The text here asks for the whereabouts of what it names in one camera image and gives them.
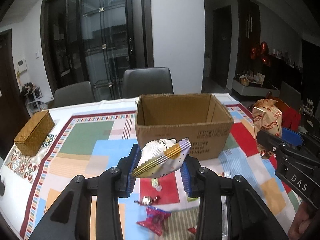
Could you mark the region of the person right hand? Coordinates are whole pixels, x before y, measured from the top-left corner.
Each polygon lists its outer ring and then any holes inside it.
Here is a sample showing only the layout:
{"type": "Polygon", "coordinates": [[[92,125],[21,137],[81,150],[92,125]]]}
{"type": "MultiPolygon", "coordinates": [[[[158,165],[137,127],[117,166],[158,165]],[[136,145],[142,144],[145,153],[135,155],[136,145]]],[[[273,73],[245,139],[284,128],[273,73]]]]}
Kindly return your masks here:
{"type": "Polygon", "coordinates": [[[302,201],[288,230],[288,238],[301,239],[307,231],[309,234],[306,239],[319,239],[319,220],[317,218],[319,218],[319,210],[312,212],[311,205],[302,201]]]}

